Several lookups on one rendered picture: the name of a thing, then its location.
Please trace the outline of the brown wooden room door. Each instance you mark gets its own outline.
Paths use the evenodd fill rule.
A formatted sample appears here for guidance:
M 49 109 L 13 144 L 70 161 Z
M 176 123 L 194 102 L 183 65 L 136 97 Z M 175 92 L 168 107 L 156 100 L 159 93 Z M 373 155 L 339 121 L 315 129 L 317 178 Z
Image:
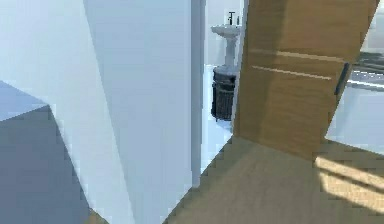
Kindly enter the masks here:
M 315 159 L 379 2 L 249 0 L 235 136 Z

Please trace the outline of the white pedestal sink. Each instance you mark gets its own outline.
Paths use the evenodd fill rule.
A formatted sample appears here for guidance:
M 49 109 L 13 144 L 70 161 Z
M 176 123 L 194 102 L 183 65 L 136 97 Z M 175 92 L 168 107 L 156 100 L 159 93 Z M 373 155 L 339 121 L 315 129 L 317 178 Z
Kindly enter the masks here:
M 241 33 L 239 25 L 216 25 L 211 31 L 226 40 L 225 66 L 233 67 L 235 60 L 235 48 L 238 36 Z

